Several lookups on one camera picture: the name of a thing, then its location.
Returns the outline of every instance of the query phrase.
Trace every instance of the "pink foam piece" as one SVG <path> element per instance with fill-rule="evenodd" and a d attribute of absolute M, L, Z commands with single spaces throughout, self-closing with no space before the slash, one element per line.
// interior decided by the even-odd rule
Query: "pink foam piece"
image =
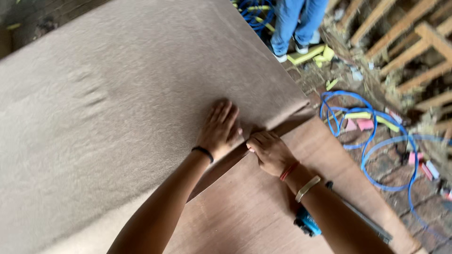
<path fill-rule="evenodd" d="M 356 119 L 356 123 L 361 131 L 373 129 L 373 121 L 370 119 Z"/>
<path fill-rule="evenodd" d="M 345 126 L 345 131 L 349 132 L 349 131 L 354 131 L 358 129 L 358 126 L 356 126 L 355 122 L 353 122 L 352 119 L 347 119 L 347 125 Z"/>
<path fill-rule="evenodd" d="M 423 153 L 418 153 L 418 160 L 421 160 L 424 157 Z M 410 152 L 410 156 L 408 157 L 408 165 L 414 165 L 414 152 Z"/>
<path fill-rule="evenodd" d="M 425 176 L 431 181 L 433 180 L 433 176 L 432 173 L 430 173 L 430 171 L 428 170 L 427 166 L 423 163 L 421 165 L 421 169 L 424 172 Z"/>

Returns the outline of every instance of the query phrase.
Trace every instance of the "blue hose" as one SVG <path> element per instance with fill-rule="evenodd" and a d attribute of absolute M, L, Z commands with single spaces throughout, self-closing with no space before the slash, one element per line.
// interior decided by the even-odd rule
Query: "blue hose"
<path fill-rule="evenodd" d="M 270 9 L 268 10 L 267 14 L 265 14 L 261 9 L 259 9 L 260 6 L 265 6 L 265 5 L 270 6 Z M 275 10 L 274 10 L 272 2 L 270 0 L 240 0 L 237 2 L 237 6 L 238 6 L 238 9 L 242 10 L 240 12 L 242 17 L 251 26 L 251 28 L 254 31 L 256 31 L 256 33 L 259 36 L 261 36 L 261 33 L 262 33 L 263 29 L 265 28 L 265 25 L 273 20 L 273 17 L 275 14 Z M 249 7 L 256 7 L 256 9 L 252 10 L 252 11 L 248 11 Z M 260 14 L 265 15 L 263 22 L 258 22 L 256 20 L 256 17 L 259 17 Z"/>
<path fill-rule="evenodd" d="M 340 108 L 340 107 L 330 107 L 327 104 L 327 101 L 332 98 L 333 96 L 338 96 L 338 95 L 343 95 L 343 96 L 350 96 L 353 97 L 355 99 L 358 99 L 359 101 L 361 101 L 362 103 L 365 104 L 366 108 Z M 390 115 L 374 110 L 372 105 L 366 101 L 363 97 L 361 97 L 358 94 L 355 93 L 351 93 L 351 92 L 346 92 L 346 91 L 335 91 L 335 92 L 325 92 L 321 95 L 321 99 L 322 99 L 322 104 L 320 106 L 320 118 L 322 118 L 322 113 L 323 113 L 323 108 L 324 106 L 327 107 L 326 110 L 326 117 L 327 117 L 327 122 L 328 122 L 328 126 L 330 127 L 331 133 L 333 133 L 333 135 L 335 137 L 339 136 L 340 133 L 340 129 L 342 127 L 342 124 L 344 122 L 345 119 L 345 115 L 349 114 L 349 113 L 358 113 L 358 112 L 368 112 L 373 116 L 373 123 L 375 128 L 373 129 L 372 134 L 370 135 L 369 139 L 362 143 L 362 144 L 357 144 L 357 145 L 344 145 L 345 149 L 357 149 L 357 148 L 361 148 L 364 146 L 363 148 L 363 153 L 361 155 L 361 170 L 363 171 L 364 175 L 367 177 L 367 179 L 374 185 L 377 186 L 378 188 L 384 190 L 384 191 L 391 191 L 391 192 L 397 192 L 397 191 L 401 191 L 404 189 L 408 189 L 408 203 L 410 205 L 410 211 L 411 213 L 416 217 L 416 219 L 419 221 L 419 223 L 422 225 L 423 229 L 425 229 L 427 232 L 433 234 L 434 236 L 444 239 L 444 240 L 448 240 L 448 237 L 445 237 L 439 233 L 437 233 L 435 230 L 431 229 L 429 227 L 429 225 L 424 222 L 422 220 L 422 218 L 416 213 L 415 209 L 414 209 L 414 205 L 413 205 L 413 201 L 411 198 L 411 190 L 413 187 L 413 183 L 416 180 L 416 174 L 418 172 L 418 167 L 419 167 L 419 160 L 418 160 L 418 152 L 416 149 L 416 143 L 414 140 L 429 140 L 429 141 L 443 141 L 444 138 L 441 137 L 435 137 L 435 136 L 431 136 L 431 135 L 409 135 L 408 132 L 405 130 L 405 128 L 399 124 L 398 122 L 396 122 Z M 344 117 L 342 117 L 341 121 L 339 122 L 338 119 L 336 118 L 336 115 L 334 114 L 333 111 L 342 111 L 344 112 Z M 332 115 L 334 122 L 336 124 L 336 131 L 334 131 L 332 125 L 331 125 L 331 121 L 330 121 L 330 114 Z M 368 153 L 366 153 L 366 148 L 368 146 L 368 144 L 370 143 L 370 141 L 372 141 L 372 139 L 375 137 L 375 133 L 377 131 L 377 116 L 387 120 L 388 122 L 394 124 L 395 126 L 397 126 L 398 128 L 400 128 L 400 131 L 402 132 L 402 136 L 398 136 L 398 137 L 394 137 L 394 138 L 390 138 L 387 139 L 385 141 L 382 141 L 380 143 L 378 143 L 377 145 L 375 145 L 374 147 L 372 147 Z M 401 141 L 408 141 L 415 149 L 414 149 L 414 158 L 415 158 L 415 163 L 414 163 L 414 171 L 413 171 L 413 175 L 410 178 L 410 181 L 402 186 L 397 186 L 397 187 L 392 187 L 392 186 L 386 186 L 383 184 L 378 183 L 377 181 L 375 181 L 367 172 L 366 170 L 366 162 L 369 159 L 369 157 L 371 156 L 371 154 L 373 152 L 375 152 L 377 149 L 383 147 L 383 146 L 387 146 L 393 143 L 397 143 L 397 142 L 401 142 Z M 452 140 L 448 139 L 447 140 L 448 143 L 450 145 L 452 145 Z"/>

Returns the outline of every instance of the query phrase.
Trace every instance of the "yellow foam piece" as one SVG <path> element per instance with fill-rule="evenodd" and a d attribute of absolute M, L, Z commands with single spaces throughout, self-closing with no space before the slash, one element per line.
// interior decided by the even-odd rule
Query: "yellow foam piece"
<path fill-rule="evenodd" d="M 345 119 L 349 119 L 349 118 L 365 118 L 365 119 L 371 119 L 372 116 L 369 112 L 358 112 L 358 113 L 350 113 L 350 114 L 346 114 L 345 115 Z M 394 124 L 388 122 L 386 119 L 377 116 L 377 122 L 382 123 L 386 126 L 388 126 L 388 128 L 394 132 L 399 132 L 400 128 L 398 128 L 397 126 L 395 126 Z"/>
<path fill-rule="evenodd" d="M 326 82 L 326 90 L 330 91 L 331 88 L 333 88 L 334 85 L 336 85 L 338 83 L 338 79 L 333 80 L 331 83 L 330 81 Z"/>
<path fill-rule="evenodd" d="M 294 65 L 299 65 L 309 59 L 312 59 L 313 57 L 317 56 L 318 54 L 322 53 L 323 50 L 325 50 L 325 44 L 317 45 L 314 47 L 309 48 L 309 52 L 307 54 L 299 54 L 297 52 L 291 53 L 287 55 L 287 59 Z"/>
<path fill-rule="evenodd" d="M 257 10 L 257 9 L 269 10 L 270 6 L 268 6 L 268 5 L 259 5 L 259 6 L 248 7 L 248 11 Z"/>
<path fill-rule="evenodd" d="M 12 24 L 12 25 L 9 25 L 6 29 L 7 30 L 14 30 L 14 29 L 20 27 L 21 25 L 22 25 L 21 23 Z"/>
<path fill-rule="evenodd" d="M 259 18 L 259 17 L 255 17 L 255 19 L 256 19 L 256 21 L 259 22 L 259 23 L 264 22 L 264 20 L 261 19 L 261 18 Z M 268 29 L 270 30 L 270 32 L 274 32 L 274 31 L 275 31 L 275 28 L 274 28 L 272 25 L 268 24 L 268 23 L 265 24 L 265 27 L 268 28 Z"/>
<path fill-rule="evenodd" d="M 316 62 L 324 62 L 326 61 L 326 58 L 324 56 L 318 55 L 312 58 L 312 60 L 316 61 Z"/>
<path fill-rule="evenodd" d="M 328 45 L 325 45 L 325 50 L 323 50 L 323 57 L 325 61 L 331 61 L 334 57 L 334 50 L 332 50 Z"/>

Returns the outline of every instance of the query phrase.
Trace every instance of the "person's leg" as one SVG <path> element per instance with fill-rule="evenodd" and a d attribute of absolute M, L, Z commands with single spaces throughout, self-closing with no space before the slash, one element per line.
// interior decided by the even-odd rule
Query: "person's leg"
<path fill-rule="evenodd" d="M 295 29 L 295 40 L 298 49 L 300 45 L 305 46 L 307 49 L 312 34 L 322 23 L 327 5 L 328 0 L 306 0 L 306 6 L 301 14 L 301 22 Z"/>
<path fill-rule="evenodd" d="M 305 0 L 277 0 L 275 7 L 275 32 L 270 40 L 273 54 L 285 55 L 289 41 L 298 24 L 301 8 Z"/>

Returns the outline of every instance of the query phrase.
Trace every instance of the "wooden slat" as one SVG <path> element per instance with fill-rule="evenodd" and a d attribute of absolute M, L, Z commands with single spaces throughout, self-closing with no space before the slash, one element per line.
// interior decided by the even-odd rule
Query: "wooden slat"
<path fill-rule="evenodd" d="M 414 21 L 422 17 L 426 12 L 431 10 L 439 0 L 421 0 L 417 3 L 408 14 L 397 24 L 395 24 L 392 29 L 387 32 L 380 40 L 378 40 L 373 47 L 367 51 L 366 58 L 371 60 L 374 56 L 379 54 L 389 43 L 393 42 L 398 38 L 404 31 L 406 31 Z"/>
<path fill-rule="evenodd" d="M 386 76 L 390 71 L 395 70 L 395 69 L 405 65 L 407 62 L 411 61 L 411 59 L 422 54 L 427 49 L 429 49 L 431 46 L 432 45 L 430 45 L 430 43 L 428 43 L 426 40 L 418 41 L 416 44 L 411 46 L 409 49 L 405 50 L 396 59 L 392 60 L 387 65 L 385 65 L 380 71 L 380 76 Z"/>
<path fill-rule="evenodd" d="M 428 110 L 431 107 L 438 107 L 451 101 L 452 91 L 448 91 L 417 104 L 415 108 L 420 110 Z"/>
<path fill-rule="evenodd" d="M 377 7 L 370 13 L 364 23 L 359 26 L 358 30 L 350 39 L 350 43 L 357 46 L 361 38 L 375 25 L 375 23 L 383 16 L 397 0 L 381 0 Z"/>
<path fill-rule="evenodd" d="M 450 14 L 451 10 L 452 0 L 449 0 L 428 18 L 428 22 L 433 24 L 436 20 L 439 20 L 445 14 Z"/>
<path fill-rule="evenodd" d="M 427 72 L 401 84 L 400 86 L 397 87 L 397 91 L 399 93 L 404 93 L 412 88 L 419 87 L 422 85 L 422 83 L 426 81 L 432 80 L 443 75 L 444 73 L 450 72 L 451 69 L 452 65 L 449 62 L 444 61 L 435 66 L 434 68 L 428 70 Z"/>
<path fill-rule="evenodd" d="M 414 31 L 422 37 L 422 40 L 429 42 L 449 63 L 452 64 L 452 43 L 449 40 L 439 34 L 427 22 L 422 22 L 422 24 L 417 26 Z"/>
<path fill-rule="evenodd" d="M 345 11 L 344 16 L 342 19 L 336 24 L 336 28 L 341 31 L 342 29 L 346 28 L 352 18 L 355 16 L 356 12 L 358 11 L 358 8 L 361 7 L 364 0 L 353 0 L 350 5 L 347 7 L 347 10 Z"/>
<path fill-rule="evenodd" d="M 449 35 L 452 32 L 452 17 L 448 18 L 443 23 L 441 23 L 436 30 L 441 35 L 444 36 Z M 428 43 L 425 40 L 418 41 L 416 44 L 405 50 L 400 56 L 396 57 L 394 60 L 385 65 L 383 69 L 380 71 L 380 75 L 386 76 L 390 71 L 402 67 L 411 59 L 425 52 L 427 49 L 430 48 L 430 46 L 431 46 L 430 43 Z"/>
<path fill-rule="evenodd" d="M 444 6 L 441 6 L 432 15 L 430 15 L 430 17 L 428 18 L 428 22 L 432 25 L 436 25 L 440 21 L 440 18 L 451 10 L 452 10 L 452 0 L 449 0 Z M 415 32 L 411 32 L 405 39 L 403 39 L 400 43 L 395 45 L 388 52 L 388 56 L 389 57 L 395 56 L 400 51 L 402 51 L 405 48 L 405 46 L 415 43 L 415 41 L 417 41 L 418 39 L 419 36 Z"/>
<path fill-rule="evenodd" d="M 452 128 L 452 119 L 441 121 L 435 125 L 435 130 L 438 132 L 446 131 L 447 129 Z"/>
<path fill-rule="evenodd" d="M 340 0 L 330 0 L 326 6 L 325 13 L 330 12 L 339 3 Z"/>
<path fill-rule="evenodd" d="M 393 57 L 400 51 L 402 51 L 405 46 L 410 45 L 414 41 L 420 39 L 419 35 L 417 35 L 415 32 L 410 33 L 405 39 L 403 39 L 399 44 L 397 44 L 395 47 L 393 47 L 390 51 L 388 51 L 388 56 Z"/>

